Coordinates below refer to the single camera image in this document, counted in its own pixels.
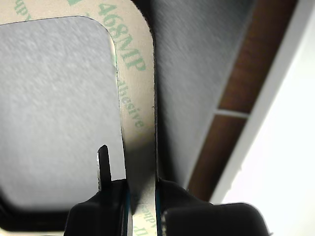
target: adhesive liner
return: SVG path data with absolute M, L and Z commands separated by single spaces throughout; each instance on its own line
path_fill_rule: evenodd
M 0 8 L 0 25 L 84 16 L 107 29 L 116 52 L 133 235 L 157 235 L 154 46 L 140 11 L 130 0 L 2 0 Z

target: tape backing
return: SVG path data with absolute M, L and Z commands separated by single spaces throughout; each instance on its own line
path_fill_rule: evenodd
M 157 235 L 154 45 L 141 12 L 129 0 L 2 0 L 0 7 L 0 25 L 83 16 L 109 32 L 115 45 L 132 235 Z

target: gray background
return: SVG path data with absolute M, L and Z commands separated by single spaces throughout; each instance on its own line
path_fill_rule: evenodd
M 233 66 L 252 0 L 153 0 L 159 155 L 186 186 Z M 0 27 L 0 191 L 17 207 L 65 209 L 97 191 L 107 144 L 124 178 L 107 32 L 83 17 Z

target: brown wooden edge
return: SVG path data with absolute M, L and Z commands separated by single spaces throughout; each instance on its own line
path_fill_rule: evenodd
M 219 109 L 249 114 L 266 79 L 297 0 L 257 0 L 252 22 Z M 189 192 L 208 201 L 246 124 L 215 115 L 189 182 Z

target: white surface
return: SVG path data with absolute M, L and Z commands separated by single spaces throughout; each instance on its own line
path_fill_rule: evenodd
M 314 102 L 315 1 L 302 0 L 211 202 L 254 205 L 274 236 L 315 235 Z

